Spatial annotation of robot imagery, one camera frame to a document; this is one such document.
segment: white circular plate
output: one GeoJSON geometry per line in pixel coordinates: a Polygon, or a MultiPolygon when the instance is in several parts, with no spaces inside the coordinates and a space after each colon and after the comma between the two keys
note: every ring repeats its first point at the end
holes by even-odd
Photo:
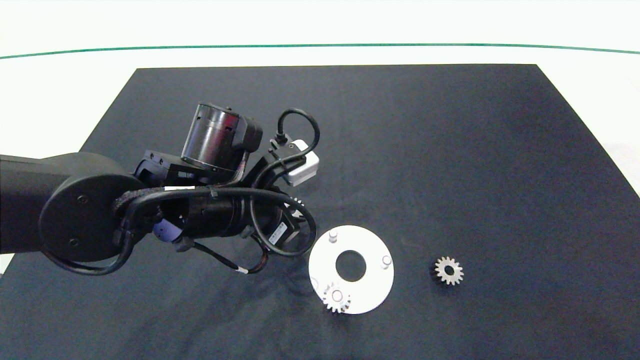
{"type": "Polygon", "coordinates": [[[362,314],[378,307],[387,298],[394,283],[394,264],[385,243],[371,231],[353,225],[334,227],[316,241],[309,257],[311,285],[320,299],[331,283],[351,296],[347,314],[362,314]],[[364,275],[357,281],[344,280],[335,261],[345,251],[353,250],[364,258],[364,275]]]}

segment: gear teeth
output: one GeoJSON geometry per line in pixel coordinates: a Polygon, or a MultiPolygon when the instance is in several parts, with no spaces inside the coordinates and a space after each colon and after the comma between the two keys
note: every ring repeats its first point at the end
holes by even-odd
{"type": "Polygon", "coordinates": [[[454,258],[443,256],[435,263],[434,271],[435,275],[440,278],[440,283],[455,286],[463,280],[465,273],[462,272],[462,269],[463,268],[460,266],[460,263],[456,262],[454,258]],[[451,267],[451,269],[453,269],[453,274],[449,275],[445,271],[447,267],[451,267]]]}

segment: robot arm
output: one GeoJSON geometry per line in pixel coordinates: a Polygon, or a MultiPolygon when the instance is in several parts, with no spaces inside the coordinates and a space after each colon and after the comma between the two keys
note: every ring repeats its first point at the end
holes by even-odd
{"type": "Polygon", "coordinates": [[[1,156],[0,252],[40,251],[84,275],[114,272],[150,232],[177,251],[196,248],[245,274],[260,271],[271,252],[302,255],[315,241],[314,219],[273,184],[284,177],[295,186],[315,175],[317,123],[302,110],[285,111],[267,154],[244,176],[261,138],[254,120],[200,103],[182,155],[147,151],[134,174],[86,152],[42,160],[1,156]],[[310,146],[285,135],[282,123],[293,113],[314,127],[310,146]],[[194,241],[236,235],[251,236],[261,247],[255,267],[237,266],[194,241]],[[105,267],[77,263],[115,256],[105,267]]]}

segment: dark table surface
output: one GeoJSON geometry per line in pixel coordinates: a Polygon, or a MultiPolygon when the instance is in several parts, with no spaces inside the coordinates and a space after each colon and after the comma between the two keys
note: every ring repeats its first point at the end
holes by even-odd
{"type": "Polygon", "coordinates": [[[152,236],[104,277],[18,254],[0,280],[1,359],[640,358],[640,199],[537,66],[140,69],[83,151],[131,170],[145,149],[180,154],[198,101],[256,118],[262,150],[282,110],[315,115],[320,170],[292,193],[320,234],[384,240],[386,301],[331,315],[307,258],[245,276],[152,236]],[[432,280],[440,256],[461,285],[432,280]]]}

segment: spur gear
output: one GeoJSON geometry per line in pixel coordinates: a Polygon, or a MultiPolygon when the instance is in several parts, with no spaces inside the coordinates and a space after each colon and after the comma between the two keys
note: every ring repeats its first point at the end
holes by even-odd
{"type": "Polygon", "coordinates": [[[343,313],[351,305],[351,295],[340,289],[340,286],[334,282],[323,291],[322,302],[326,305],[327,310],[332,313],[343,313]]]}
{"type": "Polygon", "coordinates": [[[449,256],[438,259],[435,265],[436,276],[439,277],[442,282],[446,282],[447,285],[459,284],[460,281],[462,281],[462,275],[465,275],[465,273],[462,272],[460,263],[457,263],[455,259],[450,259],[449,256]]]}
{"type": "MultiPolygon", "coordinates": [[[[300,205],[304,206],[304,203],[302,203],[302,200],[298,199],[297,197],[291,197],[291,196],[290,196],[290,198],[292,198],[292,199],[293,199],[293,201],[296,201],[298,204],[300,204],[300,205]]],[[[295,211],[293,211],[293,210],[294,210],[294,209],[290,209],[289,211],[291,211],[291,215],[292,215],[294,218],[297,218],[297,219],[304,219],[304,216],[302,216],[302,213],[300,212],[300,210],[298,210],[298,209],[295,209],[295,211]]]]}

